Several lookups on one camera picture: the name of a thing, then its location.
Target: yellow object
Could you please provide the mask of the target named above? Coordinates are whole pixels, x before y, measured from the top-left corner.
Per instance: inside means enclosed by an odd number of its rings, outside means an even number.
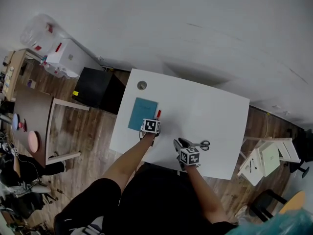
[[[280,214],[284,214],[289,210],[299,210],[303,207],[305,202],[305,192],[300,191],[289,200],[284,207],[279,211]]]

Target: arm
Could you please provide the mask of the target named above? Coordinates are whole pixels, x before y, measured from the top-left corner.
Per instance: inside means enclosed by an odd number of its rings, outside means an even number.
[[[123,192],[132,173],[136,170],[143,156],[152,144],[154,137],[155,134],[146,133],[141,141],[120,156],[110,166],[102,178],[112,179],[120,186]]]
[[[21,178],[20,163],[19,163],[19,159],[17,156],[14,157],[13,169]]]
[[[212,223],[227,221],[220,199],[200,175],[196,167],[185,166],[191,184],[197,194],[204,216]]]

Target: plastic container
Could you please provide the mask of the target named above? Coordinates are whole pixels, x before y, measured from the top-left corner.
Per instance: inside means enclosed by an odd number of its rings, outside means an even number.
[[[45,55],[54,52],[60,40],[56,28],[41,15],[33,17],[20,36],[22,44]]]

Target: black shirt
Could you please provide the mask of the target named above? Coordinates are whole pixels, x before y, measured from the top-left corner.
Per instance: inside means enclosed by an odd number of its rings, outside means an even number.
[[[55,217],[56,235],[71,234],[103,216],[104,234],[226,234],[234,225],[211,224],[202,214],[187,174],[138,172],[123,194],[110,179],[95,181]]]

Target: white table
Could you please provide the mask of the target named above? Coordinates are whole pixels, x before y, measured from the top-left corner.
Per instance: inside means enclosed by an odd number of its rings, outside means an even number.
[[[139,81],[147,88],[139,90]],[[143,160],[180,170],[173,140],[179,137],[199,143],[210,141],[198,168],[202,176],[230,179],[242,145],[249,100],[191,81],[133,69],[117,115],[110,149],[125,153],[139,142],[138,132],[128,128],[137,97],[158,103],[162,110],[161,134]]]

